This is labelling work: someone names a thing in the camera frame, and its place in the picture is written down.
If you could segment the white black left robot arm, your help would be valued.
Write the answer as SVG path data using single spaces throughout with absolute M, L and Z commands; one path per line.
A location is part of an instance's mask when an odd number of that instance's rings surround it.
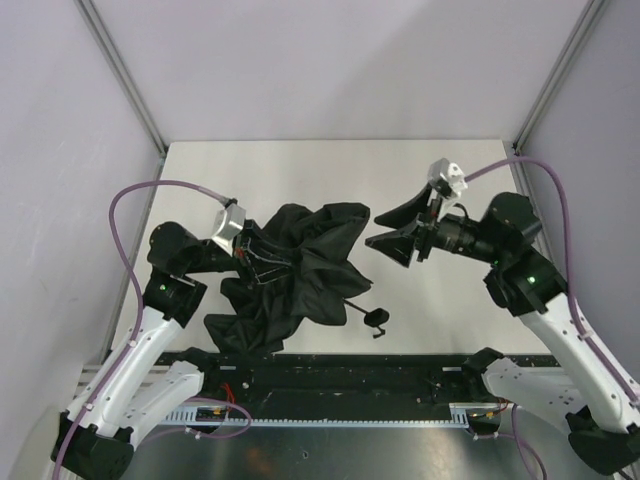
M 252 285 L 293 268 L 291 249 L 279 246 L 252 221 L 219 227 L 199 240 L 176 222 L 156 227 L 145 287 L 136 285 L 136 320 L 96 376 L 60 415 L 52 476 L 68 470 L 84 479 L 118 479 L 149 433 L 202 389 L 206 376 L 193 354 L 153 383 L 142 383 L 165 348 L 184 331 L 206 285 L 192 273 L 237 271 Z

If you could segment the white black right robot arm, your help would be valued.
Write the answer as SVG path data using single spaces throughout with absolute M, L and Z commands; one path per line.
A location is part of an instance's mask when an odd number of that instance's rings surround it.
M 486 347 L 462 370 L 473 392 L 512 401 L 565 434 L 592 470 L 612 475 L 639 459 L 639 410 L 604 363 L 611 352 L 593 333 L 580 332 L 570 310 L 569 289 L 556 266 L 533 241 L 542 228 L 530 200 L 503 192 L 483 217 L 443 214 L 441 196 L 425 187 L 375 223 L 384 234 L 366 245 L 407 267 L 440 249 L 489 264 L 484 279 L 493 302 L 518 318 L 547 347 L 570 379 L 561 386 L 522 371 Z

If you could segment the black folding umbrella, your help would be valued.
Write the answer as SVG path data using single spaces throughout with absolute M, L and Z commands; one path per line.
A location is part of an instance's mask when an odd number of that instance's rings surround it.
M 211 313 L 204 325 L 223 354 L 266 354 L 283 350 L 304 319 L 325 326 L 347 322 L 345 301 L 368 292 L 373 283 L 349 260 L 370 219 L 358 202 L 326 204 L 316 211 L 295 203 L 281 206 L 264 227 L 279 245 L 295 250 L 287 277 L 266 285 L 245 283 L 239 275 L 225 278 L 221 294 L 231 314 Z

